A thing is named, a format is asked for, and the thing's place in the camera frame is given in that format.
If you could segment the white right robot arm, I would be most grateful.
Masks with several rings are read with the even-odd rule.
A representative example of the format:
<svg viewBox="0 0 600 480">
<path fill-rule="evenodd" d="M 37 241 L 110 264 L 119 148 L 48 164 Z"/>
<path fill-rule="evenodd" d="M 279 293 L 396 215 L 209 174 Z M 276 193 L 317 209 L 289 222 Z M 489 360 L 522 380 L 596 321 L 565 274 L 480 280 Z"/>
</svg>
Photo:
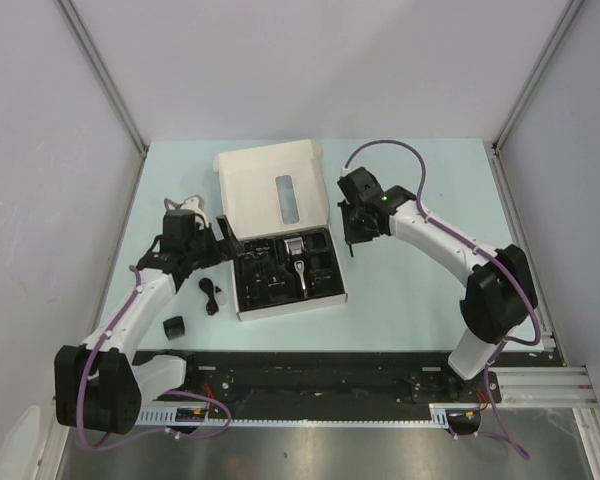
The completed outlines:
<svg viewBox="0 0 600 480">
<path fill-rule="evenodd" d="M 341 170 L 338 203 L 346 244 L 381 236 L 404 241 L 442 265 L 465 287 L 459 302 L 466 325 L 441 376 L 443 393 L 464 401 L 477 389 L 478 375 L 499 345 L 537 307 L 526 254 L 516 245 L 497 249 L 437 218 L 401 186 L 383 189 L 363 167 Z"/>
</svg>

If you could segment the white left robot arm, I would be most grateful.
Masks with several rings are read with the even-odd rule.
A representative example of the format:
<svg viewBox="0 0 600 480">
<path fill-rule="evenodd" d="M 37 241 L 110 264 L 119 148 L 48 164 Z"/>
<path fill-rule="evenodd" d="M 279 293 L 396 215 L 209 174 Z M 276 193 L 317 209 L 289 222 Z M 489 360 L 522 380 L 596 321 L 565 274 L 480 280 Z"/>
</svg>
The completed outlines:
<svg viewBox="0 0 600 480">
<path fill-rule="evenodd" d="M 201 387 L 200 374 L 177 356 L 133 360 L 161 310 L 196 270 L 235 259 L 241 244 L 226 216 L 214 224 L 197 207 L 165 212 L 162 231 L 130 270 L 133 283 L 117 310 L 79 345 L 62 346 L 54 358 L 55 415 L 79 432 L 128 433 L 141 408 L 168 392 L 187 400 Z"/>
</svg>

